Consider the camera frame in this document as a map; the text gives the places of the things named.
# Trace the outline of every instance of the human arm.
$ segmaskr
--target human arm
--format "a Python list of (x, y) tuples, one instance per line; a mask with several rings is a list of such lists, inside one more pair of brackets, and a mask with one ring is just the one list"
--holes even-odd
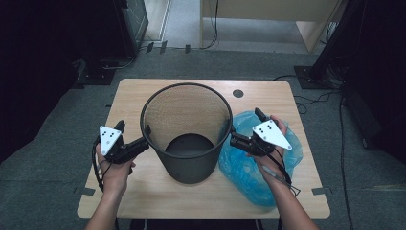
[(130, 167), (135, 167), (135, 164), (130, 160), (121, 165), (110, 165), (101, 154), (101, 144), (96, 146), (96, 153), (101, 173), (104, 174), (102, 178), (103, 194), (95, 213), (90, 218), (85, 229), (111, 230), (114, 228), (120, 202), (126, 190), (129, 169)]
[[(285, 135), (287, 132), (287, 127), (284, 125), (283, 121), (275, 116), (271, 116), (271, 119), (278, 121), (278, 127), (283, 135)], [(283, 148), (276, 147), (276, 150), (274, 150), (271, 155), (281, 164)], [(263, 179), (266, 181), (272, 191), (278, 211), (281, 215), (284, 229), (318, 229), (316, 224), (311, 220), (299, 200), (292, 194), (290, 189), (263, 168), (263, 166), (267, 167), (271, 171), (275, 172), (279, 177), (283, 178), (283, 174), (279, 170), (277, 164), (275, 164), (275, 162), (273, 162), (267, 156), (253, 157), (257, 162)]]

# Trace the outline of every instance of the gray carpet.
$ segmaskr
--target gray carpet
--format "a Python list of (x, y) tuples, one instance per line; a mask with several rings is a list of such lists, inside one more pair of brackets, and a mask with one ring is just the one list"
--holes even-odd
[[(77, 208), (91, 166), (90, 149), (105, 124), (120, 80), (127, 78), (219, 79), (270, 81), (294, 74), (294, 65), (312, 65), (314, 55), (159, 50), (140, 54), (118, 70), (110, 86), (71, 89), (61, 99), (37, 137), (0, 165), (0, 229), (81, 229), (87, 219)], [(285, 78), (294, 95), (317, 99), (326, 90), (303, 90), (295, 78)], [(339, 102), (306, 106), (304, 130), (312, 149), (331, 215), (315, 219), (322, 229), (350, 229), (341, 176)], [(391, 155), (365, 150), (350, 112), (343, 107), (345, 171), (354, 229), (404, 229), (406, 191), (376, 187), (406, 183), (406, 166)], [(276, 229), (275, 219), (263, 221)], [(128, 219), (120, 220), (127, 229)]]

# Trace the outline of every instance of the black cable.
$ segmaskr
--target black cable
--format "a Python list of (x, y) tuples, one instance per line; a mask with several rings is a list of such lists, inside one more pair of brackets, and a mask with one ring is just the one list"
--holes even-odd
[(102, 173), (102, 175), (101, 175), (101, 181), (104, 180), (104, 176), (105, 176), (105, 174), (107, 173), (107, 171), (110, 170), (110, 167), (111, 167), (112, 164), (113, 164), (113, 163), (110, 163), (110, 165), (108, 165), (107, 169)]
[(350, 224), (350, 230), (353, 229), (352, 226), (352, 217), (351, 217), (351, 212), (350, 212), (350, 206), (349, 206), (349, 196), (347, 194), (347, 181), (346, 181), (346, 171), (344, 168), (344, 146), (345, 146), (345, 134), (344, 134), (344, 124), (343, 124), (343, 113), (342, 113), (342, 105), (343, 105), (343, 100), (344, 97), (341, 98), (340, 101), (340, 126), (341, 126), (341, 175), (343, 178), (343, 190), (344, 190), (344, 199), (346, 201), (346, 208), (347, 208), (347, 214), (349, 216), (349, 224)]
[(329, 96), (330, 96), (331, 94), (340, 93), (340, 92), (341, 92), (341, 90), (339, 90), (339, 91), (331, 90), (331, 91), (329, 91), (328, 93), (324, 93), (324, 94), (320, 95), (317, 100), (312, 100), (312, 99), (305, 98), (305, 97), (302, 97), (302, 96), (293, 96), (293, 97), (294, 97), (294, 98), (301, 98), (301, 99), (305, 99), (305, 100), (310, 101), (310, 102), (308, 102), (308, 103), (296, 103), (299, 113), (300, 113), (300, 114), (306, 114), (306, 112), (307, 112), (307, 107), (306, 107), (306, 105), (315, 104), (315, 103), (325, 103), (325, 102), (328, 102)]
[(127, 63), (127, 64), (125, 64), (125, 65), (122, 65), (122, 66), (112, 66), (112, 67), (105, 67), (105, 66), (103, 66), (102, 68), (103, 69), (124, 69), (124, 68), (126, 68), (126, 67), (128, 67), (132, 62), (134, 62), (134, 60), (135, 60), (135, 57), (132, 57), (131, 58), (131, 60)]
[(337, 68), (337, 69), (333, 69), (333, 67), (334, 66), (332, 66), (331, 64), (327, 67), (327, 69), (328, 69), (328, 71), (331, 73), (331, 75), (335, 78), (335, 79), (337, 79), (338, 81), (340, 81), (341, 82), (341, 85), (343, 85), (344, 84), (344, 79), (343, 78), (341, 78), (341, 74), (340, 73), (337, 73), (337, 72), (339, 72), (339, 69)]
[(277, 81), (277, 80), (279, 80), (279, 79), (282, 79), (282, 78), (289, 78), (289, 77), (297, 78), (298, 76), (296, 76), (296, 75), (282, 75), (282, 76), (279, 76), (279, 77), (276, 77), (276, 78), (272, 79), (272, 81)]
[(101, 180), (101, 178), (100, 178), (100, 176), (99, 176), (98, 164), (97, 164), (97, 162), (96, 162), (96, 145), (97, 145), (100, 141), (101, 141), (101, 137), (98, 136), (98, 137), (96, 138), (95, 143), (93, 143), (93, 148), (92, 148), (92, 163), (93, 163), (93, 170), (94, 170), (94, 172), (95, 172), (96, 179), (98, 180), (99, 188), (100, 188), (101, 191), (103, 192), (104, 186), (103, 186), (102, 180)]
[(278, 149), (276, 149), (275, 148), (275, 151), (278, 153), (278, 155), (280, 156), (280, 158), (281, 158), (281, 160), (282, 160), (282, 164), (283, 164), (283, 167), (285, 168), (285, 165), (284, 165), (284, 160), (283, 160), (283, 157), (282, 157), (282, 155), (281, 155), (281, 153), (278, 151)]
[[(218, 0), (215, 3), (215, 13), (214, 13), (214, 37), (212, 39), (212, 42), (207, 46), (206, 48), (201, 48), (201, 50), (206, 50), (212, 48), (215, 43), (217, 42), (217, 36), (218, 36), (218, 31), (217, 31), (217, 15), (218, 15)], [(212, 21), (212, 26), (213, 26), (213, 19), (212, 16), (210, 15), (210, 20)]]

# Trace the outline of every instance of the wooden table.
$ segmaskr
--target wooden table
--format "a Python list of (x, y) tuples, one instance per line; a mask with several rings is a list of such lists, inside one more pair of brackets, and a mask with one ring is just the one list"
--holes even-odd
[[(298, 199), (312, 218), (329, 216), (325, 195), (314, 195), (321, 188), (305, 131), (289, 84), (286, 81), (260, 80), (122, 80), (106, 125), (113, 127), (120, 120), (126, 123), (124, 141), (129, 143), (142, 136), (140, 114), (147, 99), (159, 89), (178, 82), (198, 82), (215, 89), (230, 104), (233, 114), (259, 107), (265, 114), (274, 114), (289, 123), (303, 145), (304, 159), (295, 168), (293, 185), (301, 189)], [(242, 90), (242, 98), (233, 91)], [(136, 159), (137, 166), (128, 178), (118, 217), (137, 219), (269, 219), (279, 216), (274, 207), (252, 204), (219, 170), (218, 166), (206, 180), (185, 185), (172, 179), (153, 148)], [(90, 218), (101, 197), (91, 169), (86, 188), (95, 189), (83, 195), (78, 207), (81, 218)]]
[[(312, 52), (342, 1), (221, 0), (217, 18), (295, 21), (308, 52)], [(200, 46), (203, 45), (203, 18), (214, 18), (215, 4), (216, 0), (200, 0)]]

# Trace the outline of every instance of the mesh wastebasket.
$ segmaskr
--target mesh wastebasket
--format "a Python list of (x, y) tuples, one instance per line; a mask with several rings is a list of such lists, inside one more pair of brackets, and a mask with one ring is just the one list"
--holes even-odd
[(213, 172), (233, 114), (212, 88), (178, 83), (153, 94), (141, 113), (141, 131), (175, 180), (198, 183)]

